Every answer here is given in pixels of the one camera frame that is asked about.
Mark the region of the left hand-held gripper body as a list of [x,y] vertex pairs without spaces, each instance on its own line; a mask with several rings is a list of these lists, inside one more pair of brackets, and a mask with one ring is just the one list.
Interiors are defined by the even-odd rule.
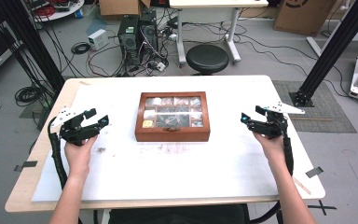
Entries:
[[69,106],[65,106],[52,120],[49,127],[60,127],[60,137],[67,143],[80,147],[84,140],[90,139],[100,133],[100,131],[93,128],[94,124],[82,126],[82,122],[85,119],[83,112],[77,113]]

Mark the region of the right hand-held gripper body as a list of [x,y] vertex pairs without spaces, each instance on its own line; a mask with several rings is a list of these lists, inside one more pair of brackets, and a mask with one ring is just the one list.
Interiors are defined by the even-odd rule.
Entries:
[[297,108],[279,101],[276,105],[261,106],[267,109],[268,115],[265,122],[255,120],[255,126],[251,127],[251,131],[264,134],[268,139],[287,134],[287,118],[286,114],[304,114],[305,110]]

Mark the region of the wooden box with glass lid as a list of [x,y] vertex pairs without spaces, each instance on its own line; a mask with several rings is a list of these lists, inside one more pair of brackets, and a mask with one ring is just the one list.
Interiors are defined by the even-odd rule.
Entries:
[[141,93],[138,142],[208,142],[210,132],[205,91]]

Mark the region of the person's right hand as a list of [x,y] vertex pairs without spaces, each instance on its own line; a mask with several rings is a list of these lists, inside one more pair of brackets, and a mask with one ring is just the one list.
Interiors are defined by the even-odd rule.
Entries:
[[282,137],[279,136],[273,139],[268,139],[265,135],[260,133],[254,133],[254,137],[261,144],[270,169],[273,171],[285,169],[286,164]]

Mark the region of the grey floor mat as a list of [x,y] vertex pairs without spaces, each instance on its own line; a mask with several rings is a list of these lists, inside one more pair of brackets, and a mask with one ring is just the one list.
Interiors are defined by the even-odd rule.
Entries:
[[355,128],[326,84],[322,83],[319,86],[311,101],[313,106],[304,107],[304,114],[289,115],[298,132],[356,133]]

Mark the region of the grey tape strip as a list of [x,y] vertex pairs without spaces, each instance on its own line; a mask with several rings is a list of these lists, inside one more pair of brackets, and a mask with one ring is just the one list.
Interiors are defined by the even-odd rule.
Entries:
[[37,161],[24,161],[21,165],[16,165],[15,172],[21,172],[24,168],[36,167]]
[[319,175],[323,172],[324,170],[321,167],[315,167],[309,171],[306,172],[306,175],[308,178],[312,178],[316,175]]

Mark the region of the thin wooden stick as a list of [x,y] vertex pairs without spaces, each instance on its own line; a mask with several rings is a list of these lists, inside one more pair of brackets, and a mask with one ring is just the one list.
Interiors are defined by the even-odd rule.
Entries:
[[298,179],[296,179],[295,177],[293,177],[294,182],[300,187],[302,188],[307,194],[311,195],[311,191],[304,186]]

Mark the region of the black round stool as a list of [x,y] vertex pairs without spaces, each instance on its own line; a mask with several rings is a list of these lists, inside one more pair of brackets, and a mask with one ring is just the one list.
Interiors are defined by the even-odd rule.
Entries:
[[214,45],[197,45],[186,54],[187,64],[201,75],[211,75],[224,70],[229,63],[227,53]]

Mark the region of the small white box device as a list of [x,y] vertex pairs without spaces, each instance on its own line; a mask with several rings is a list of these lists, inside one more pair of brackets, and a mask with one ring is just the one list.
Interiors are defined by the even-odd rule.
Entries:
[[94,50],[99,50],[109,44],[107,33],[104,29],[99,29],[88,36],[88,40]]

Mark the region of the white foam table sheet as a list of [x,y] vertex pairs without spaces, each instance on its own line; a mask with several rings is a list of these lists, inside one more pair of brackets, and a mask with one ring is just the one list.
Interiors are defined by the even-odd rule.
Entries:
[[256,105],[278,99],[272,87],[254,81],[214,84],[175,82],[181,91],[206,94],[211,134],[203,143],[141,143],[134,135],[140,96],[166,91],[166,82],[83,86],[77,111],[94,108],[110,123],[91,151],[84,201],[173,200],[274,196],[276,186],[263,155],[240,117],[255,118]]

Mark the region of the cardboard box with black print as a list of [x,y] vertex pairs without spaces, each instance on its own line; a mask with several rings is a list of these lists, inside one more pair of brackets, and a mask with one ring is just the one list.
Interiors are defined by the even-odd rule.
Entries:
[[274,19],[276,31],[316,36],[337,0],[282,0]]

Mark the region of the plain cardboard box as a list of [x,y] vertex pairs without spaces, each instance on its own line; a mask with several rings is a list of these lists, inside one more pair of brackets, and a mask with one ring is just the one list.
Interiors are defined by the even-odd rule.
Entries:
[[151,0],[99,0],[104,16],[139,14],[144,7],[150,7]]

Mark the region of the white desk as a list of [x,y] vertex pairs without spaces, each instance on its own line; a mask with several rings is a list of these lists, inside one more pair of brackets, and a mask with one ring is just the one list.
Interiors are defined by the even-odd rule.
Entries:
[[225,41],[234,63],[241,61],[241,56],[234,44],[234,35],[238,17],[244,7],[266,7],[267,0],[169,0],[170,7],[177,10],[176,47],[180,65],[186,64],[183,39],[183,23],[208,23],[229,21],[230,28]]

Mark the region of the person's dark clothing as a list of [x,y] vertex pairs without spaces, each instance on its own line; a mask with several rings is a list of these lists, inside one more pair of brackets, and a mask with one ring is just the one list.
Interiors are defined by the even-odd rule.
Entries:
[[237,204],[112,209],[108,224],[249,224]]

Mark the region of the black metal frame post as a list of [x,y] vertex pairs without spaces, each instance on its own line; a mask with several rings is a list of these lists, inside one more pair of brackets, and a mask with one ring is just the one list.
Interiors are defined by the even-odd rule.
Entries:
[[355,0],[340,21],[340,25],[336,27],[336,30],[330,36],[319,59],[312,67],[303,84],[296,92],[289,93],[294,106],[312,106],[311,97],[357,33],[358,0]]
[[21,0],[0,0],[0,13],[20,36],[21,41],[33,56],[52,89],[60,92],[64,79],[39,33],[32,25],[29,14]]

